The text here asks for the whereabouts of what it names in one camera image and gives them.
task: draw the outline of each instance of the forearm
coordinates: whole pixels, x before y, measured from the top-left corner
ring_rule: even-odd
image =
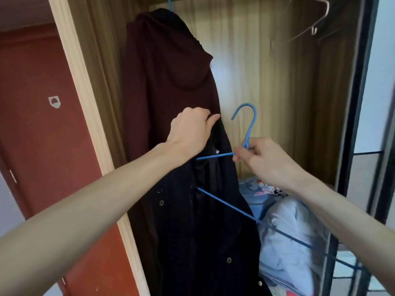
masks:
[[[297,194],[325,226],[395,295],[395,233],[321,181],[307,176]]]
[[[183,164],[160,144],[0,238],[0,295],[42,295],[156,182]]]

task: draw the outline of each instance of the white sticker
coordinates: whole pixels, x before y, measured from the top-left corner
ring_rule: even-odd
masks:
[[[59,100],[59,97],[57,95],[54,96],[54,97],[49,97],[48,100],[49,100],[49,104],[51,104],[52,107],[54,107],[56,109],[59,109],[59,107],[60,107],[60,100]]]

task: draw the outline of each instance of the wooden closet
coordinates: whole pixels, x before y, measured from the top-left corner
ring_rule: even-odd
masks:
[[[121,62],[126,24],[139,12],[168,8],[167,0],[49,0],[101,170],[126,163],[122,128]],[[252,110],[253,136],[269,136],[308,172],[335,186],[348,112],[361,0],[172,0],[205,51],[218,88],[232,146],[244,139]],[[341,10],[338,4],[346,2]],[[239,177],[250,171],[237,166]],[[150,295],[150,270],[139,258],[129,219],[118,222],[141,296]]]

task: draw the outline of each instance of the wooden frame edge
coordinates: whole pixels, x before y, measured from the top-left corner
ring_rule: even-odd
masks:
[[[67,62],[76,86],[82,111],[103,175],[114,170],[113,160],[101,121],[84,54],[68,0],[49,0]],[[140,296],[150,296],[143,266],[127,214],[117,222]]]

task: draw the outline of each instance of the orange-red door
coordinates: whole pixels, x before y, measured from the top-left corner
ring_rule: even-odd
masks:
[[[33,214],[101,177],[54,25],[0,35],[0,144]],[[65,279],[71,296],[138,295],[116,225]]]

